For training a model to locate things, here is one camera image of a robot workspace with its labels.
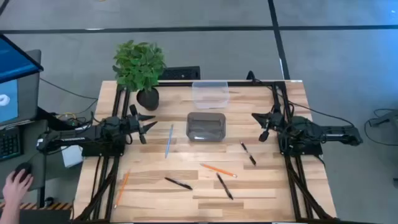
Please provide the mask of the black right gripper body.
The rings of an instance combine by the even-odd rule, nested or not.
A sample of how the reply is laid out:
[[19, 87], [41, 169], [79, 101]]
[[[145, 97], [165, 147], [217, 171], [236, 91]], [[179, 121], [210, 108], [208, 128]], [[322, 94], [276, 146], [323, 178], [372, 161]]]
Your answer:
[[263, 132], [259, 136], [260, 142], [265, 142], [269, 137], [269, 130], [278, 131], [284, 124], [284, 115], [280, 112], [280, 106], [274, 105], [269, 112], [269, 123], [262, 126]]

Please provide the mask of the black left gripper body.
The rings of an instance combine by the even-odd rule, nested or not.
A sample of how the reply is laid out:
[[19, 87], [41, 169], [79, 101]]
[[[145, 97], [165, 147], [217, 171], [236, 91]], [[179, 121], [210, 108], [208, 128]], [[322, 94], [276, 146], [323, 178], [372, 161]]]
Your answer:
[[130, 105], [129, 110], [131, 112], [130, 115], [127, 116], [128, 119], [128, 128], [127, 128], [127, 136], [129, 138], [129, 141], [127, 142], [127, 145], [131, 145], [133, 142], [132, 133], [139, 133], [139, 140], [141, 144], [146, 144], [146, 139], [144, 137], [144, 134], [141, 134], [141, 125], [140, 121], [137, 120], [137, 115], [138, 111], [135, 105]]

